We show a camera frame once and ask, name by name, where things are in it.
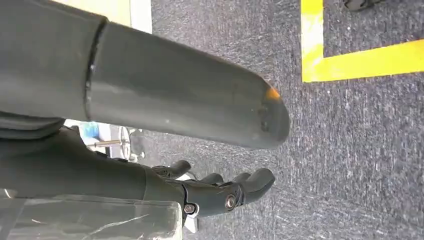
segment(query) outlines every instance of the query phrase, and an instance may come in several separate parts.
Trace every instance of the screw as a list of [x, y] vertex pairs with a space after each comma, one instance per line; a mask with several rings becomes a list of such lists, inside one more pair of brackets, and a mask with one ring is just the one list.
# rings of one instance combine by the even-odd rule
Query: screw
[[228, 195], [225, 200], [225, 207], [232, 210], [236, 206], [236, 197], [232, 194]]
[[193, 204], [187, 204], [184, 206], [184, 213], [194, 214], [196, 212], [196, 206]]

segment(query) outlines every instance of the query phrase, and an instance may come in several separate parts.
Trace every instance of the clear plastic cover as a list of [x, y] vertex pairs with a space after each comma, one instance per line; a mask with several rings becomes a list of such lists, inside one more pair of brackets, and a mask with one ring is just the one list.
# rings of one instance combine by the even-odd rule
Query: clear plastic cover
[[0, 240], [181, 240], [176, 202], [91, 196], [16, 198], [0, 189]]

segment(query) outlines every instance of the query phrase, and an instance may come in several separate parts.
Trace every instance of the robotic hand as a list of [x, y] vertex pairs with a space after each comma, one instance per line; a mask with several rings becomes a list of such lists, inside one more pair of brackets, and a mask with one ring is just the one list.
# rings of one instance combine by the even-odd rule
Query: robotic hand
[[185, 218], [230, 212], [273, 184], [264, 168], [230, 182], [215, 173], [176, 180], [187, 162], [151, 168], [112, 159], [63, 127], [64, 119], [97, 121], [275, 148], [290, 119], [257, 74], [49, 0], [2, 1], [0, 33], [0, 189], [22, 199], [171, 201]]
[[211, 173], [197, 180], [172, 180], [182, 176], [190, 169], [184, 160], [171, 167], [156, 166], [153, 171], [170, 184], [179, 184], [184, 188], [184, 213], [193, 216], [210, 216], [232, 211], [234, 208], [260, 199], [275, 181], [273, 173], [261, 168], [253, 174], [241, 173], [232, 181], [224, 182], [223, 177]]

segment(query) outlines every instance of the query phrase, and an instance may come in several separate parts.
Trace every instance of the blue object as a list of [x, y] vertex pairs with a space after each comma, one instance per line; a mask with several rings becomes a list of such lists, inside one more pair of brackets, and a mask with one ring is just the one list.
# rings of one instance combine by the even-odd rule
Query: blue object
[[79, 132], [83, 138], [99, 139], [99, 125], [97, 122], [82, 122], [79, 126]]

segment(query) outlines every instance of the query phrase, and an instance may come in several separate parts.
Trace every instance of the yellow floor marking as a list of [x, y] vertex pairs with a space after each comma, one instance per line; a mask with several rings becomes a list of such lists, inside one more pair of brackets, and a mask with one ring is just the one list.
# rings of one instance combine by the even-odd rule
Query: yellow floor marking
[[130, 0], [54, 0], [84, 11], [103, 15], [110, 21], [131, 25]]
[[302, 81], [424, 72], [424, 39], [324, 57], [324, 0], [300, 0]]

